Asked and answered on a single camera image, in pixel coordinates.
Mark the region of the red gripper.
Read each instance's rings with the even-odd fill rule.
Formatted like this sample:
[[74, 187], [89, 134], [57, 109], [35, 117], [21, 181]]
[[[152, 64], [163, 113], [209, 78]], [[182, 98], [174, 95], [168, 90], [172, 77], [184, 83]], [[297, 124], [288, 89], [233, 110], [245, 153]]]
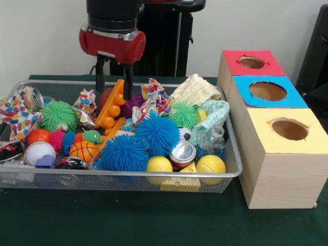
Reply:
[[141, 31], [119, 34], [114, 37], [104, 36], [95, 32], [79, 32], [79, 42], [82, 50], [93, 56], [98, 56], [95, 65], [96, 90], [102, 93], [105, 88], [104, 64], [105, 57], [114, 58], [118, 63], [124, 64], [125, 83], [124, 100], [131, 100], [133, 88], [133, 66], [144, 53], [146, 36]]

